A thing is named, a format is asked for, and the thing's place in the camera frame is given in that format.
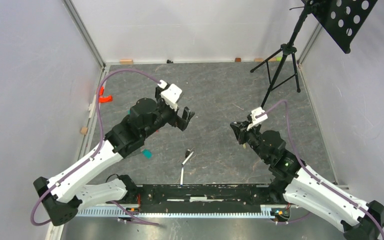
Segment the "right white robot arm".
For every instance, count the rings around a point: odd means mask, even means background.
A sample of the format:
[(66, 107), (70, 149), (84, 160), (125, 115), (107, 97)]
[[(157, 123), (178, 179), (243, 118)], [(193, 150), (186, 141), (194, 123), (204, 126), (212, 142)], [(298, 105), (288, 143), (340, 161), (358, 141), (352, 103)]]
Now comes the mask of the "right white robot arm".
[(278, 131), (260, 131), (249, 121), (230, 123), (237, 142), (247, 144), (269, 166), (274, 180), (268, 187), (275, 204), (304, 208), (336, 227), (347, 240), (384, 240), (384, 206), (352, 196), (286, 149)]

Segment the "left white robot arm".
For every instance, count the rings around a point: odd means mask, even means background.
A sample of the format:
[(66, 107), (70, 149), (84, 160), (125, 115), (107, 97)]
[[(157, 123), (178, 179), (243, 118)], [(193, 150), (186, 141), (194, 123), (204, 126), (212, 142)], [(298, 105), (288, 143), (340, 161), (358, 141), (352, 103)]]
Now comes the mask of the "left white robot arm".
[(118, 200), (133, 203), (137, 190), (119, 178), (99, 185), (89, 186), (88, 183), (103, 170), (139, 150), (148, 137), (166, 124), (184, 131), (195, 113), (185, 107), (178, 116), (178, 101), (182, 95), (183, 91), (175, 84), (156, 87), (154, 99), (139, 99), (129, 114), (80, 160), (51, 178), (38, 177), (33, 186), (39, 200), (30, 214), (31, 223), (40, 226), (35, 221), (39, 204), (49, 216), (45, 223), (61, 226), (94, 205)]

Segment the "white pen with blue tip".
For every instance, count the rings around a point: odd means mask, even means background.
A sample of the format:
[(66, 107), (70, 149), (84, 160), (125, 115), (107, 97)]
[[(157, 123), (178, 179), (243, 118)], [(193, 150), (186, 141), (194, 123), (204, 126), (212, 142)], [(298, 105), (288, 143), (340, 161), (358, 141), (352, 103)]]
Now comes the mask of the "white pen with blue tip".
[(181, 166), (181, 169), (180, 169), (180, 182), (179, 182), (179, 185), (180, 186), (184, 185), (184, 166), (183, 165)]

